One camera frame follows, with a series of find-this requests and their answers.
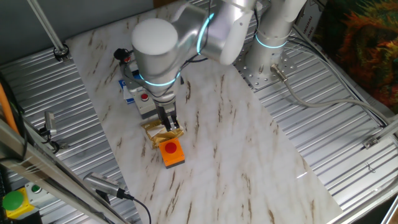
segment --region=green button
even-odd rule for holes
[[[33,192],[33,193],[39,193],[40,190],[42,190],[41,187],[39,187],[39,186],[37,186],[37,185],[33,185],[33,187],[32,187],[32,192]]]
[[[24,196],[19,191],[9,192],[2,200],[2,206],[4,209],[14,211],[19,208],[24,201]]]

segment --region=orange block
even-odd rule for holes
[[[160,143],[159,149],[167,169],[185,162],[184,152],[182,151],[178,138]]]

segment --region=red button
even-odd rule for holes
[[[173,153],[175,153],[175,151],[177,150],[177,146],[176,146],[174,143],[169,142],[169,143],[167,143],[167,145],[165,146],[165,150],[166,150],[167,153],[173,154]]]
[[[142,95],[141,95],[141,100],[142,100],[142,101],[147,101],[147,100],[148,100],[148,94],[145,94],[145,93],[142,94]]]

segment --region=gray wall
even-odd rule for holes
[[[151,10],[152,0],[38,0],[59,38]],[[0,64],[52,47],[26,0],[0,0]]]

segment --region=marble surface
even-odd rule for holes
[[[233,66],[207,60],[182,72],[177,114],[185,163],[166,169],[123,100],[113,52],[132,28],[170,19],[183,2],[67,40],[130,193],[153,223],[326,223],[342,211]],[[146,211],[137,205],[143,223]]]

